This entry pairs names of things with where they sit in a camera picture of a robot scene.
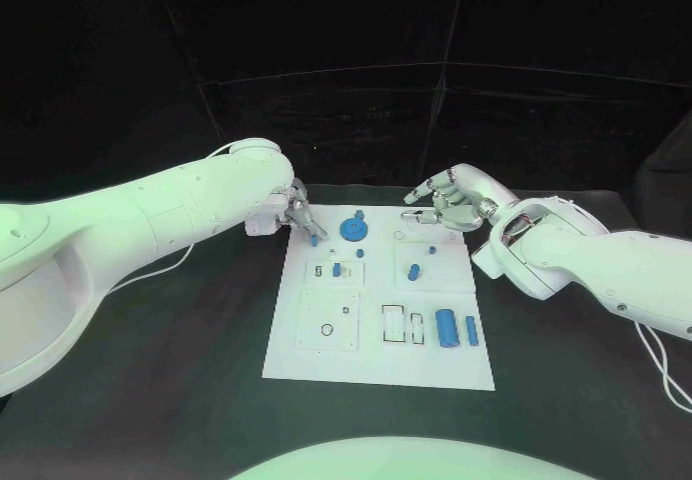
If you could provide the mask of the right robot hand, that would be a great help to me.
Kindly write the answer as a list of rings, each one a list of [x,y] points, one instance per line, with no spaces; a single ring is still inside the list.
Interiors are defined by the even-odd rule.
[[[432,175],[406,194],[413,204],[429,196],[429,210],[406,210],[400,219],[420,225],[439,224],[458,232],[477,230],[484,222],[494,225],[501,214],[518,202],[504,185],[472,165],[461,163]]]

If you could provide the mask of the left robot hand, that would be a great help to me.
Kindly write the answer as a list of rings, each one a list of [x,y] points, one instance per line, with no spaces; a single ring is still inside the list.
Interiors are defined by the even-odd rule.
[[[292,179],[291,186],[286,190],[288,194],[288,206],[283,212],[283,216],[288,224],[293,229],[301,229],[308,232],[309,235],[315,236],[321,240],[328,239],[328,234],[325,230],[318,225],[314,220],[308,197],[306,197],[306,188],[298,178]]]

